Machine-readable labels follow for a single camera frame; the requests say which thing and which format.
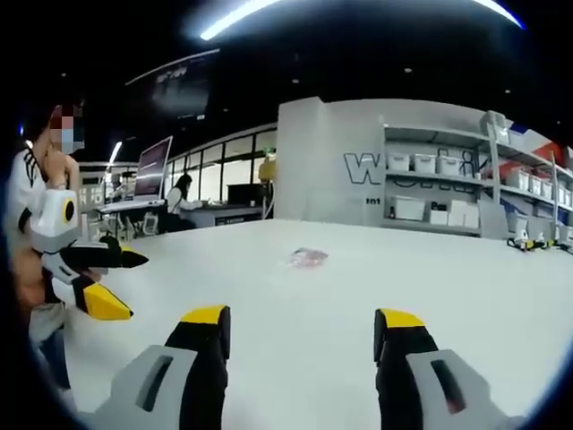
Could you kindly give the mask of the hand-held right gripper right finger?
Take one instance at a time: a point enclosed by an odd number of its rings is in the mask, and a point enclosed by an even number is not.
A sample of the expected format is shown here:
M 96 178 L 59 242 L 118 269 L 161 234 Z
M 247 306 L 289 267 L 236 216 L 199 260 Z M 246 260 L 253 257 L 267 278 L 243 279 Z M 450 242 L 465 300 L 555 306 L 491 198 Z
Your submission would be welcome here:
M 519 429 L 492 401 L 487 381 L 451 349 L 440 349 L 424 322 L 380 308 L 373 325 L 375 386 L 382 429 Z

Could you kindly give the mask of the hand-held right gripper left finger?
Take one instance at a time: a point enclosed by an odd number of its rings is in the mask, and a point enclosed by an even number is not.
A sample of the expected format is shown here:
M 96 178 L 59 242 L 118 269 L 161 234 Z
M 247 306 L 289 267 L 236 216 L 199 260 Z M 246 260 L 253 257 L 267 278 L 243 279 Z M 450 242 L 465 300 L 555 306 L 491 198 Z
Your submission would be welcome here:
M 109 397 L 81 415 L 88 429 L 220 429 L 228 385 L 231 308 L 196 308 L 166 342 L 123 367 Z

